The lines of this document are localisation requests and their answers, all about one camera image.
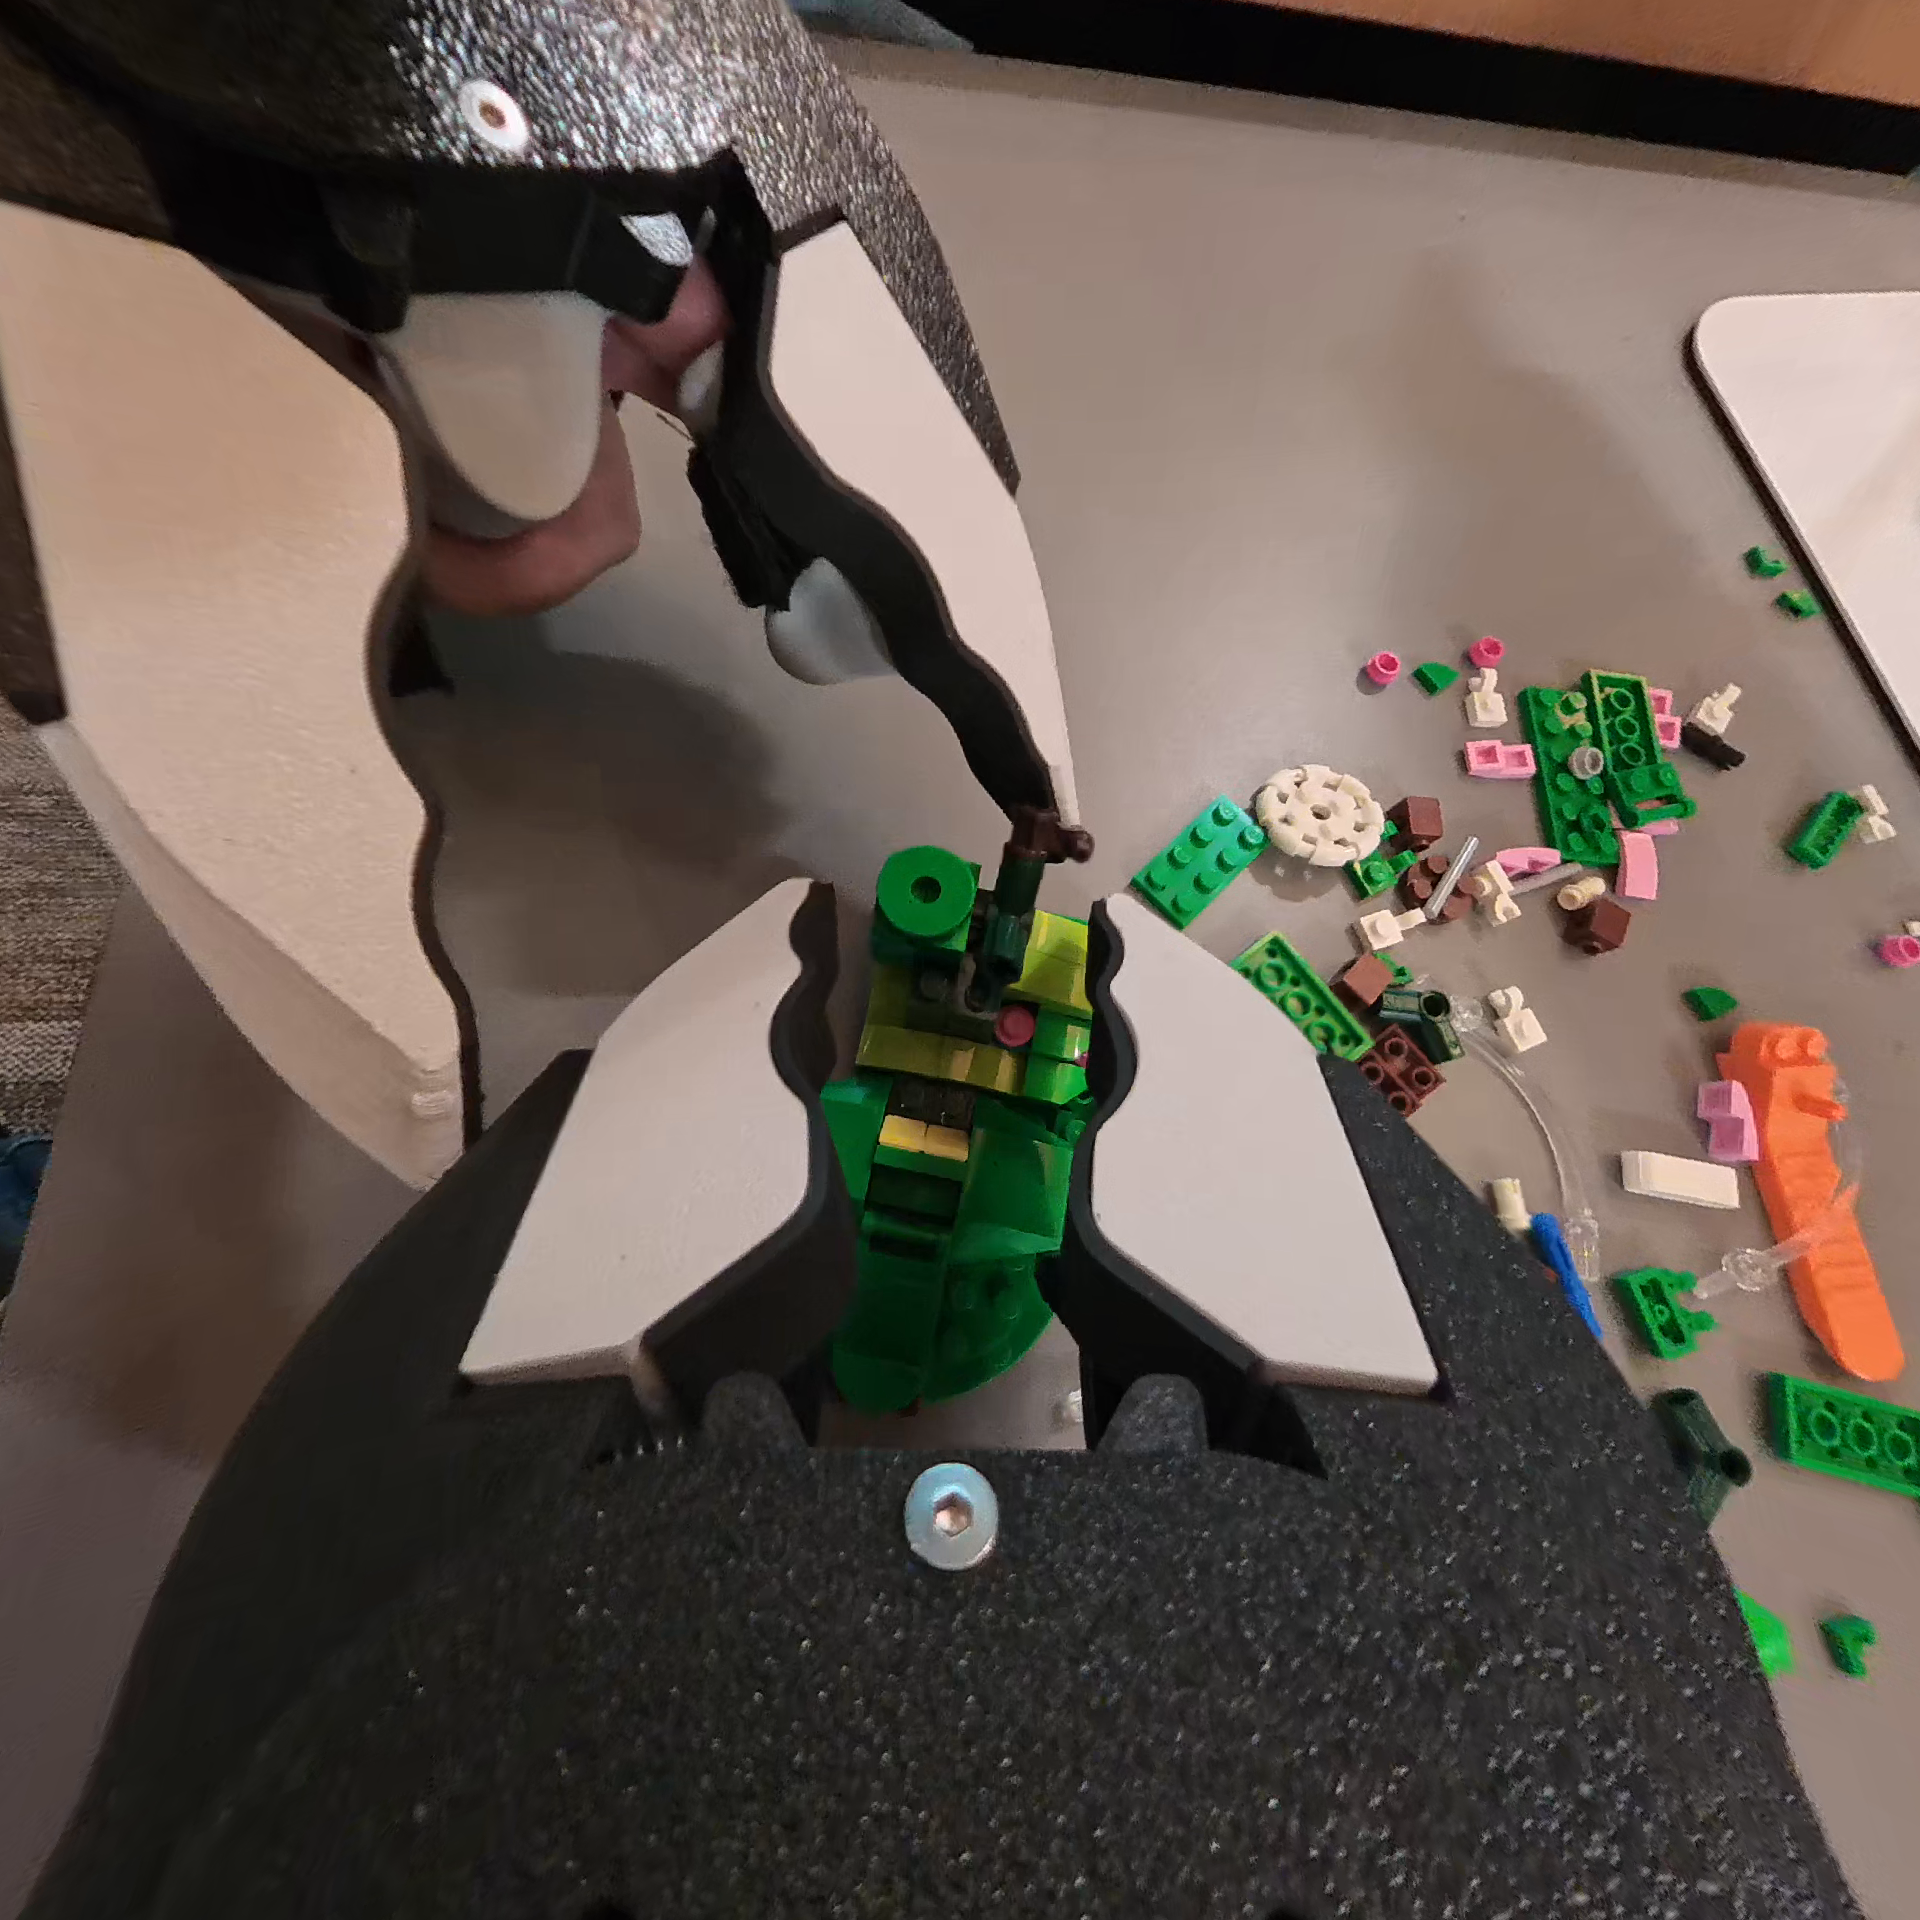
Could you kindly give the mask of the dark lego stalk piece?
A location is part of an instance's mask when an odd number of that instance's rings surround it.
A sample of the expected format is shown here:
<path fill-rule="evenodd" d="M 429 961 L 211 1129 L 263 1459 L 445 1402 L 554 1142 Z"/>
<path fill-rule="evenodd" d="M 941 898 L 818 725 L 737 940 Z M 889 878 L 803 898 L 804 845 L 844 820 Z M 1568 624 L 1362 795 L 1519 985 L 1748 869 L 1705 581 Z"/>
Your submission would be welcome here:
<path fill-rule="evenodd" d="M 981 930 L 967 948 L 972 977 L 965 1006 L 975 1016 L 994 1016 L 1024 971 L 1045 869 L 1088 861 L 1092 850 L 1092 832 L 1065 822 L 1059 809 L 1013 808 Z"/>

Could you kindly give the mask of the white round lego plate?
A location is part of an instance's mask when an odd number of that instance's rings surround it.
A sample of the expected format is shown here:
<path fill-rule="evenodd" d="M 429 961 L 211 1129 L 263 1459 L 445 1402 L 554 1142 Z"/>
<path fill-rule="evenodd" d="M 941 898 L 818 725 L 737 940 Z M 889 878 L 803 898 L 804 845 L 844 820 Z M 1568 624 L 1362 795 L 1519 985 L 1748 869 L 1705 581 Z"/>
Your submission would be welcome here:
<path fill-rule="evenodd" d="M 1339 869 L 1379 853 L 1386 812 L 1355 774 L 1325 763 L 1282 769 L 1256 794 L 1256 822 L 1288 859 Z"/>

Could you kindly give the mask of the orange lego piece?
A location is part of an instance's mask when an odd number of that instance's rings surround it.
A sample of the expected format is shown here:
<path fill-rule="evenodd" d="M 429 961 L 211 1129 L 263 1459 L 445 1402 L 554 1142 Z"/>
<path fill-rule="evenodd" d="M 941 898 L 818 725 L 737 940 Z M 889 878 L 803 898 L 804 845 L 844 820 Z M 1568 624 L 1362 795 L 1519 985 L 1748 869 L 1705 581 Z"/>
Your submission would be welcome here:
<path fill-rule="evenodd" d="M 1746 1092 L 1761 1129 L 1752 1169 L 1805 1330 L 1845 1376 L 1896 1380 L 1907 1353 L 1859 1225 L 1859 1182 L 1840 1166 L 1851 1105 L 1826 1035 L 1808 1024 L 1743 1022 L 1717 1066 Z"/>

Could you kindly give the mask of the teal chair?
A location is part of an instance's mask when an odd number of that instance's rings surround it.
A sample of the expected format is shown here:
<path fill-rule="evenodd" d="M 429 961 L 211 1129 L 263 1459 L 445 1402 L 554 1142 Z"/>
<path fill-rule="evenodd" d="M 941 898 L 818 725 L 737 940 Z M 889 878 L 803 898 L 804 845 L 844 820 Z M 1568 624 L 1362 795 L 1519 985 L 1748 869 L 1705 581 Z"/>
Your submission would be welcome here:
<path fill-rule="evenodd" d="M 975 51 L 975 42 L 907 2 L 794 2 L 818 32 L 845 38 L 909 46 L 930 53 Z"/>

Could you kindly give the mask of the white rounded board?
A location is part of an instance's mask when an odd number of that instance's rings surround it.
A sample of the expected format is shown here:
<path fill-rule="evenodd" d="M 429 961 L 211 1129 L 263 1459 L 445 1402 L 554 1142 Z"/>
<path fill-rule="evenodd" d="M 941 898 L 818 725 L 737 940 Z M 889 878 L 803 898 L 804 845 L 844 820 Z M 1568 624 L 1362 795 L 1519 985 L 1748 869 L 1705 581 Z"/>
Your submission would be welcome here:
<path fill-rule="evenodd" d="M 1917 742 L 1917 293 L 1738 294 L 1696 370 L 1864 667 Z"/>

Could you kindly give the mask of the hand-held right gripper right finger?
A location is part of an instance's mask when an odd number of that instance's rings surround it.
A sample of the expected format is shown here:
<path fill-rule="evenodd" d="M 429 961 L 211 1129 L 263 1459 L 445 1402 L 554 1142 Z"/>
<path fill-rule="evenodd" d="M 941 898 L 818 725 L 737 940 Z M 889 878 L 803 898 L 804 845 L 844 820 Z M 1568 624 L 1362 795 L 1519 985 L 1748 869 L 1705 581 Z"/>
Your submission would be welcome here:
<path fill-rule="evenodd" d="M 1219 1450 L 1308 1450 L 1293 1392 L 1426 1404 L 1442 1385 L 1316 1052 L 1227 962 L 1131 896 L 1088 921 L 1092 1113 L 1042 1292 L 1096 1446 L 1148 1376 Z"/>

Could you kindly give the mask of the white lego tile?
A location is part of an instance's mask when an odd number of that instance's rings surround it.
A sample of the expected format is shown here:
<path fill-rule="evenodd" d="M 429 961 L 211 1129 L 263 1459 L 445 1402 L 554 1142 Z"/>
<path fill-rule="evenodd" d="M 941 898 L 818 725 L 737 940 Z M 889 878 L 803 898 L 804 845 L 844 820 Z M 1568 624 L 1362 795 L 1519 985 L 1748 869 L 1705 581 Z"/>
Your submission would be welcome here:
<path fill-rule="evenodd" d="M 1713 1212 L 1740 1212 L 1744 1202 L 1738 1166 L 1685 1160 L 1644 1148 L 1618 1157 L 1618 1182 L 1629 1196 Z"/>

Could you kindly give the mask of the brown square lego brick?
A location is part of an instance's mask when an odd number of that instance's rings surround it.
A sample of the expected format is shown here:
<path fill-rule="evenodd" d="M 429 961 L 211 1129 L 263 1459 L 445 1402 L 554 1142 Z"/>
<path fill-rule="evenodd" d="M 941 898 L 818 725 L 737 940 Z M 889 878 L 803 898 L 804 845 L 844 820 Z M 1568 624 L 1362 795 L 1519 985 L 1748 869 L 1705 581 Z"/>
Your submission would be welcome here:
<path fill-rule="evenodd" d="M 1417 1024 L 1383 1022 L 1359 1056 L 1355 1073 L 1401 1118 L 1413 1118 L 1447 1083 L 1450 1056 L 1434 1059 Z"/>

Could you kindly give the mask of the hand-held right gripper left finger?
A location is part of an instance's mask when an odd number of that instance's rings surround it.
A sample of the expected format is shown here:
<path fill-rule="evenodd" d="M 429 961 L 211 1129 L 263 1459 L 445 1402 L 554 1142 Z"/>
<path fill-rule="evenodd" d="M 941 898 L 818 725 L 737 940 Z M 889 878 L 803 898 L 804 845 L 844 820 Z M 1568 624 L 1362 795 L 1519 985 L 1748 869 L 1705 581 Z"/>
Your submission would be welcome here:
<path fill-rule="evenodd" d="M 826 1116 L 836 896 L 792 878 L 657 977 L 593 1046 L 469 1336 L 474 1385 L 617 1378 L 690 1424 L 737 1373 L 810 1369 L 858 1232 Z"/>

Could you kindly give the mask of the green lego clip plate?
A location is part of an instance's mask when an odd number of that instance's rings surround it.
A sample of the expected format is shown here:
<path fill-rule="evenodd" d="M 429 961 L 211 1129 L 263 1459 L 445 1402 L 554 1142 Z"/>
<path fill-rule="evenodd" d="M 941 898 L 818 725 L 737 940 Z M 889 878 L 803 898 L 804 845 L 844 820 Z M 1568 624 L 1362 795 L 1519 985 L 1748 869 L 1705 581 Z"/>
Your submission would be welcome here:
<path fill-rule="evenodd" d="M 1695 1355 L 1700 1338 L 1719 1328 L 1717 1314 L 1696 1297 L 1696 1276 L 1682 1269 L 1635 1267 L 1615 1274 L 1609 1288 L 1627 1332 L 1656 1361 Z"/>

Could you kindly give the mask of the green lego model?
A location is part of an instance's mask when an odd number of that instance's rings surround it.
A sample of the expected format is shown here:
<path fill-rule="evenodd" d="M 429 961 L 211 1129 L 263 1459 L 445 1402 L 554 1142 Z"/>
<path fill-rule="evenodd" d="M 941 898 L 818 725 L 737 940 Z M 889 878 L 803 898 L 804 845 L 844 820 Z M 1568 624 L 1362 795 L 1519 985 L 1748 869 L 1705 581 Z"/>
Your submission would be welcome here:
<path fill-rule="evenodd" d="M 1090 1118 L 1088 926 L 1037 902 L 1020 980 L 975 1016 L 994 878 L 939 845 L 888 858 L 855 1066 L 824 1092 L 858 1269 L 832 1388 L 865 1417 L 963 1398 L 1052 1324 L 1040 1282 Z"/>

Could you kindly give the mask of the person's leg in jeans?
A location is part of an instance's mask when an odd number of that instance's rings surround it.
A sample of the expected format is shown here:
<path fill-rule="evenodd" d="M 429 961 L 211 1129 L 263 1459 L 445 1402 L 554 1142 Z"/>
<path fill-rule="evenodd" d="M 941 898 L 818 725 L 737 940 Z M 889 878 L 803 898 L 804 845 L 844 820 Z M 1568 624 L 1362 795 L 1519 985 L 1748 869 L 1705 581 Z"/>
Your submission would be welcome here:
<path fill-rule="evenodd" d="M 15 1288 L 50 1157 L 52 1138 L 48 1133 L 2 1129 L 2 1297 Z"/>

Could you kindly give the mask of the person's left hand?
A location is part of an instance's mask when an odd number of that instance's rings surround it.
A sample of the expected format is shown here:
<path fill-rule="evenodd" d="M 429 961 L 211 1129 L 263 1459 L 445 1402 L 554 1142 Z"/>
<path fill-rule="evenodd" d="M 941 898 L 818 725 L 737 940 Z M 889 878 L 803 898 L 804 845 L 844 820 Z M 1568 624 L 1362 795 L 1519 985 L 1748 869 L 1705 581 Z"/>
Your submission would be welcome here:
<path fill-rule="evenodd" d="M 499 540 L 433 523 L 424 540 L 424 596 L 469 618 L 531 618 L 565 605 L 641 544 L 632 451 L 617 419 L 627 397 L 681 409 L 687 374 L 730 334 L 730 309 L 695 259 L 659 323 L 612 317 L 604 330 L 604 405 L 584 491 L 555 520 Z"/>

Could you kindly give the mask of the long green lego frame plate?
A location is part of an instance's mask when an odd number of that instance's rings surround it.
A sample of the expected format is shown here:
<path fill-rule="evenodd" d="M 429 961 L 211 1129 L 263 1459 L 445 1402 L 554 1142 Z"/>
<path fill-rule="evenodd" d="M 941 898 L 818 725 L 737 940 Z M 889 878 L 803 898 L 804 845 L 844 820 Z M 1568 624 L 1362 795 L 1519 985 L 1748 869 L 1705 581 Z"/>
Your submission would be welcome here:
<path fill-rule="evenodd" d="M 1602 787 L 1618 822 L 1648 829 L 1687 822 L 1696 803 L 1676 773 L 1663 736 L 1664 715 L 1644 677 L 1588 667 L 1583 677 L 1602 756 Z"/>

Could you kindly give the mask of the clear lego stick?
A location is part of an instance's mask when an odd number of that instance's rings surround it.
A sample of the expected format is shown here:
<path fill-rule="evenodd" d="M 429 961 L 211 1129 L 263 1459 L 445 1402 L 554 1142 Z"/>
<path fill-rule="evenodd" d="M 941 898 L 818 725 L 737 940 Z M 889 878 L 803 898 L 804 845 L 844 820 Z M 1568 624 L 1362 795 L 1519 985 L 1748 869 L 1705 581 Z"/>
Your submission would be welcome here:
<path fill-rule="evenodd" d="M 1764 1292 L 1785 1282 L 1793 1267 L 1857 1225 L 1857 1200 L 1859 1185 L 1848 1185 L 1803 1230 L 1789 1232 L 1772 1245 L 1728 1252 L 1713 1274 L 1695 1282 L 1691 1298 L 1705 1304 L 1725 1292 Z"/>

